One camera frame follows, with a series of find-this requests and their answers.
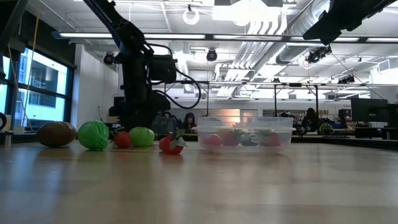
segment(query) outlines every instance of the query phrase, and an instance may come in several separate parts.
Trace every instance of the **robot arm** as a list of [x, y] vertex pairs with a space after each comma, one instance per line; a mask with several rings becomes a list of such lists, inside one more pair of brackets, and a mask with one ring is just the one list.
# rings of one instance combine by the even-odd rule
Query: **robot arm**
[[110, 108], [109, 115], [119, 116], [120, 123], [127, 130], [136, 126], [150, 128], [158, 111], [170, 109], [170, 102], [152, 90], [150, 81], [175, 82], [176, 60], [171, 55], [154, 55], [144, 34], [119, 15], [114, 2], [84, 2], [108, 28], [120, 50], [114, 62], [122, 64], [124, 102]]

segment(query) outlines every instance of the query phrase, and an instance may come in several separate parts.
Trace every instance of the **woman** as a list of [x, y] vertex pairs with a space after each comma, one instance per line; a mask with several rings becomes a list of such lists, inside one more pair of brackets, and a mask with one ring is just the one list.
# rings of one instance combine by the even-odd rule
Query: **woman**
[[194, 131], [191, 128], [196, 127], [195, 124], [195, 115], [193, 113], [187, 113], [184, 118], [184, 123], [182, 124], [182, 128], [185, 130], [185, 133], [193, 133]]
[[309, 108], [307, 110], [307, 114], [305, 115], [302, 122], [302, 127], [304, 127], [305, 130], [309, 132], [314, 132], [319, 128], [317, 114], [315, 113], [315, 110], [313, 108]]

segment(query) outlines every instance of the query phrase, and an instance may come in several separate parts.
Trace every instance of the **computer screen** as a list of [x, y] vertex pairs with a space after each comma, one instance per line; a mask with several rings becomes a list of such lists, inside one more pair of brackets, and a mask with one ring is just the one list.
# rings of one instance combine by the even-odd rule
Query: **computer screen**
[[351, 99], [353, 121], [389, 122], [388, 101], [382, 99]]

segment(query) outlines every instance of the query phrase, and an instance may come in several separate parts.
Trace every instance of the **wooden table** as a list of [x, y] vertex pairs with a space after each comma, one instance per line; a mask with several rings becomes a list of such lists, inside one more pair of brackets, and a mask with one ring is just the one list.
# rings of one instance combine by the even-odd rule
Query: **wooden table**
[[398, 154], [326, 144], [180, 156], [0, 149], [0, 223], [375, 224], [398, 220]]

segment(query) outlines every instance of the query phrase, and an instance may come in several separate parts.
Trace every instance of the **plastic container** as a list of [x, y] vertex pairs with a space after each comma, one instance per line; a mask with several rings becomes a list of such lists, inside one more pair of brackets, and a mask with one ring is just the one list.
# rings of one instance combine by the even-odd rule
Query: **plastic container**
[[292, 140], [292, 118], [219, 116], [199, 118], [199, 144], [216, 152], [275, 152]]

